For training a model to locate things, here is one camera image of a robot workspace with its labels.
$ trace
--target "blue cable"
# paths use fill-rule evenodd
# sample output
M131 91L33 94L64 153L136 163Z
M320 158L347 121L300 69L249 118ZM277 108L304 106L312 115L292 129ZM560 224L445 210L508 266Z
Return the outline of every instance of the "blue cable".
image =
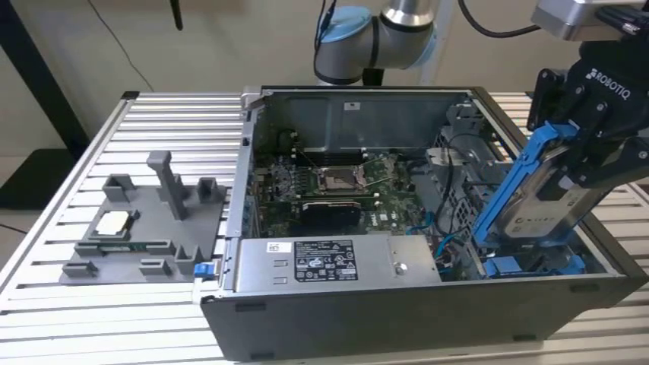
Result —
M432 211L428 211L427 212L427 223L425 223L425 225L423 225L423 226L415 226L415 227L409 228L405 231L405 235L409 236L411 234L413 234L413 232L416 230L425 230L433 224L433 221L435 221L433 212Z
M439 256L443 254L444 247L451 242L451 240L453 239L455 236L456 236L456 234L449 234L448 236L444 237L443 242L439 243L437 252L435 253L436 258L439 258Z

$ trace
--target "aluminum table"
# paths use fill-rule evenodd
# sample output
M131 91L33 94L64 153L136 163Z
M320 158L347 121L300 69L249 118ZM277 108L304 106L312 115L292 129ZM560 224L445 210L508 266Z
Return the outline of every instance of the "aluminum table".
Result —
M524 128L530 99L492 94ZM200 176L232 185L240 146L239 94L140 94L121 100L91 147L0 272L0 363L229 363L223 359L193 284L64 287L61 264L73 253L111 173L136 185L157 182L149 151L173 153L172 169L187 184ZM225 209L221 232L225 231ZM649 196L621 186L596 216L649 271ZM223 251L217 242L216 253ZM548 341L373 354L305 363L649 363L649 286L610 309L582 314Z

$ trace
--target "warning label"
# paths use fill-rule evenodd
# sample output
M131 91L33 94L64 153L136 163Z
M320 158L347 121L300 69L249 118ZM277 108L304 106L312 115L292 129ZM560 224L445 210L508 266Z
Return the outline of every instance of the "warning label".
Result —
M352 240L295 242L295 279L300 283L359 280Z

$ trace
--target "black cord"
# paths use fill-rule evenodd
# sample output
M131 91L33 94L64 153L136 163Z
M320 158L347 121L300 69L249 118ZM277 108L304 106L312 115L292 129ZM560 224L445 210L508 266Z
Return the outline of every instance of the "black cord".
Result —
M452 185L453 185L453 171L455 171L455 166L453 166L453 159L452 159L452 156L451 156L451 150L455 150L457 151L460 154L464 155L463 151L453 147L452 146L452 142L456 140L457 137L463 136L463 135L467 135L467 136L471 136L471 137L475 137L475 138L480 138L481 141L483 141L483 138L480 137L480 135L475 135L473 133L468 133L468 132L464 132L464 133L459 133L456 135L452 136L452 138L448 140L448 142L445 143L444 147L447 148L447 155L448 155L448 177L447 177L447 185L444 187L444 193L443 193L443 201L437 207L437 211L435 212L435 228L437 229L437 232L443 235L443 236L448 236L449 232L447 232L445 230L443 230L441 226L439 225L439 221L440 221L440 217L441 217L441 214L443 214L443 210L444 210L444 206L447 205L448 203L448 198L451 197L451 190L452 190ZM452 225L453 225L453 217L451 218L451 229L452 230Z
M20 228L7 226L5 224L0 223L0 227L7 228L8 230L13 230L15 232L19 232L21 234L28 234L25 230L21 230Z
M333 0L332 4L329 6L329 9L327 10L327 13L325 13L327 0L323 0L323 6L320 7L320 15L317 16L316 39L315 39L315 45L313 45L316 48L316 51L313 52L313 73L316 75L317 75L317 70L316 70L317 53L320 51L323 39L325 38L327 28L329 28L329 24L332 23L332 16L333 16L333 12L336 10L336 3L337 3L337 0Z
M529 34L532 32L536 32L537 30L541 29L537 25L530 25L529 27L512 30L508 32L493 32L484 28L476 21L476 18L471 15L469 8L467 8L467 2L465 0L457 0L457 4L460 5L460 10L463 12L463 15L467 18L467 21L469 22L471 26L473 27L477 32L480 32L483 35L491 37L491 38L513 38L517 36L522 36L525 34Z
M448 198L451 195L451 188L453 184L453 159L451 157L451 144L447 143L447 156L448 156L448 175L447 175L447 185L444 187L444 194L443 194L443 201L439 204L437 211L435 212L435 228L437 229L439 234L443 236L448 236L448 232L443 230L441 226L439 225L440 217L443 216L444 206L447 205Z
M124 56L125 56L125 59L127 59L127 61L129 62L131 68L133 68L133 70L137 72L137 74L140 75L140 78L143 78L144 83L145 83L145 84L147 84L147 86L149 87L151 92L153 92L153 91L155 91L155 90L153 90L153 87L151 86L149 81L148 81L148 80L147 80L147 78L144 77L144 75L143 75L143 73L140 72L140 70L137 69L137 67L135 67L133 61L131 61L131 56L129 56L129 53L125 51L124 45L121 44L120 39L117 38L117 35L116 35L116 34L115 34L115 32L112 31L112 29L111 29L109 25L107 24L107 22L105 22L104 18L101 17L100 11L97 10L97 8L96 8L95 4L92 3L92 0L87 0L87 1L88 1L88 4L89 4L89 6L91 6L91 8L92 8L92 10L93 10L93 12L95 12L95 14L96 14L97 18L100 19L101 24L105 26L105 29L107 29L107 30L108 30L108 32L111 33L112 38L115 39L115 41L117 42L117 45L119 45L119 46L120 46L120 48L121 48L121 51L123 51Z
M320 15L317 16L316 36L313 37L313 50L316 51L316 53L320 48L320 22L323 21L323 14L325 13L325 5L327 5L327 0L323 0L323 6L320 7Z

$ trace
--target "cable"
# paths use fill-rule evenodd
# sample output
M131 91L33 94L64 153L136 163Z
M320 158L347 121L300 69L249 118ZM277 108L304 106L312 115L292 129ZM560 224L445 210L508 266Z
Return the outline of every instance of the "cable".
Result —
M455 233L449 234L448 236L444 237L443 242L439 243L437 251L435 252L435 258L437 259L439 256L443 254L444 247L447 246L447 243L449 243L456 236Z
M469 8L467 8L467 2L465 0L457 0L457 4L460 5L460 10L463 12L463 15L467 18L467 21L469 22L471 26L473 27L477 32L480 32L483 35L491 37L491 38L513 38L517 36L522 36L525 34L529 34L532 32L536 32L537 30L541 29L537 25L530 25L529 27L512 30L508 32L493 32L488 29L485 29L476 21L476 18L471 15Z
M21 234L28 234L25 230L21 230L20 228L7 226L5 224L0 223L0 227L7 228L8 230L13 230L15 232L19 232Z
M313 40L315 42L313 47L316 49L316 51L313 52L313 73L316 75L317 75L317 70L316 70L317 53L320 51L323 39L325 38L327 28L329 28L329 25L332 23L332 16L333 16L333 11L336 10L336 3L337 0L333 0L329 9L327 10L327 13L325 13L327 0L323 0L323 6L320 7L320 15L317 17L317 25L316 25L316 38Z
M316 36L313 38L313 50L317 52L320 48L320 23L323 21L323 14L325 13L327 0L323 0L323 6L320 7L320 15L317 16L316 24Z
M115 34L115 32L112 31L109 25L107 24L104 18L101 17L101 14L100 14L100 11L97 10L95 4L92 3L92 0L87 0L88 1L88 4L97 16L97 18L100 19L100 22L101 24L105 26L105 29L108 30L108 32L111 33L112 35L112 38L115 39L115 41L117 42L117 45L120 46L121 48L121 51L124 53L124 56L125 56L125 59L127 61L129 62L129 65L131 65L131 68L137 72L137 74L140 75L140 78L143 79L144 83L147 84L147 86L149 87L149 90L151 92L155 92L155 89L153 87L151 86L151 83L149 81L147 80L147 78L144 77L143 73L140 72L140 70L137 69L137 67L135 67L133 65L133 61L131 61L131 56L129 56L129 53L125 51L125 48L124 48L124 45L121 44L120 42L120 39L117 38L117 35Z
M439 218L443 216L444 206L447 205L448 197L451 195L451 189L453 184L453 159L451 157L451 144L447 143L447 156L448 156L448 175L447 175L447 185L444 187L443 193L443 201L439 204L437 211L435 212L435 216ZM435 220L435 228L437 229L439 234L443 236L448 236L448 232L443 230L441 226L439 225L439 219Z
M407 236L412 235L416 230L425 230L433 224L433 220L435 220L433 212L432 211L428 211L427 212L427 222L424 223L424 225L423 226L411 227L405 231L405 235Z

